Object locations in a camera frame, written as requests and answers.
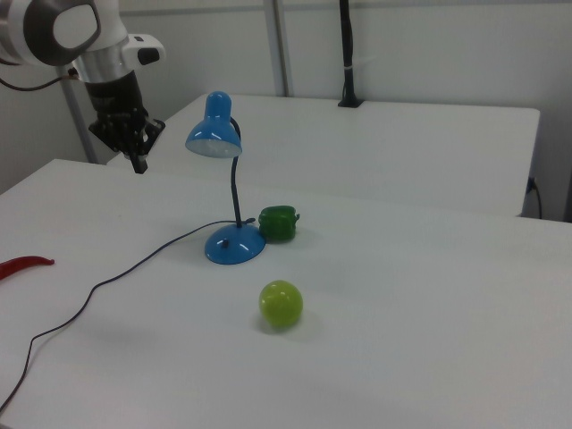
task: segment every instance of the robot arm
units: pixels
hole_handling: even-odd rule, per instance
[[[138,173],[164,123],[149,120],[135,70],[164,58],[157,39],[127,34],[118,0],[0,0],[0,63],[73,63],[97,112],[89,130]]]

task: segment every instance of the green ball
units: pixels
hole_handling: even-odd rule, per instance
[[[283,328],[298,321],[304,302],[296,286],[284,280],[276,280],[262,289],[258,306],[271,326]]]

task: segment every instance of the red chili pepper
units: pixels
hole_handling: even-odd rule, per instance
[[[0,280],[31,266],[53,265],[54,263],[54,259],[44,257],[17,257],[0,264]]]

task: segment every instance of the green pepper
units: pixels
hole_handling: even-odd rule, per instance
[[[260,233],[266,241],[292,240],[296,234],[296,221],[300,218],[291,206],[265,208],[258,216]]]

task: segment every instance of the blue desk lamp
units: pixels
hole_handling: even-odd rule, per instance
[[[236,167],[242,153],[239,125],[231,118],[231,98],[217,91],[206,98],[205,119],[190,132],[185,147],[196,154],[212,158],[233,158],[231,169],[232,203],[236,223],[215,232],[205,244],[205,255],[222,265],[246,262],[265,248],[266,241],[258,228],[240,220]]]

